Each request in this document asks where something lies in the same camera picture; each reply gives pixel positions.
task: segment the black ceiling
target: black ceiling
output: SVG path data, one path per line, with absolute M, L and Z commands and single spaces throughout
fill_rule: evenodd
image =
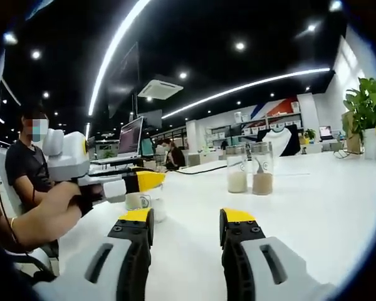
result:
M 66 132 L 85 133 L 88 121 L 94 134 L 128 122 L 130 100 L 110 120 L 105 93 L 99 95 L 93 119 L 88 118 L 88 106 L 107 47 L 134 4 L 133 0 L 55 0 L 16 28 L 18 44 L 6 47 L 4 79 L 17 99 L 41 100 L 50 126 L 63 124 Z M 329 12 L 329 5 L 325 0 L 151 0 L 120 43 L 107 74 L 117 69 L 137 42 L 141 84 L 162 75 L 184 86 L 168 100 L 138 100 L 139 112 L 161 108 L 166 114 L 243 83 L 292 70 L 331 68 L 346 21 L 342 12 Z M 318 24 L 315 32 L 306 32 L 313 23 Z M 237 41 L 245 42 L 244 51 L 234 49 Z M 40 60 L 31 59 L 33 49 L 42 52 Z M 180 71 L 188 72 L 186 80 L 178 78 Z M 235 109 L 238 100 L 246 107 L 303 93 L 307 86 L 321 93 L 331 77 L 332 73 L 324 73 L 249 88 L 165 119 L 164 128 L 183 125 L 186 117 L 208 116 L 208 110 L 213 115 Z M 50 92 L 49 99 L 42 98 L 43 91 Z M 12 142 L 18 106 L 5 89 L 2 95 L 8 103 L 1 112 L 6 125 L 1 126 L 0 140 Z

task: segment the white table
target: white table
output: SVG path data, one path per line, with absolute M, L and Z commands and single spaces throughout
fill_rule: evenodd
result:
M 146 300 L 226 299 L 219 246 L 223 207 L 252 213 L 265 235 L 302 256 L 310 275 L 322 283 L 343 283 L 370 246 L 376 230 L 376 161 L 337 159 L 331 152 L 280 158 L 274 192 L 266 197 L 229 194 L 225 172 L 167 175 L 168 217 L 155 225 Z M 123 204 L 103 203 L 60 239 L 60 273 L 71 255 L 105 236 L 123 210 Z

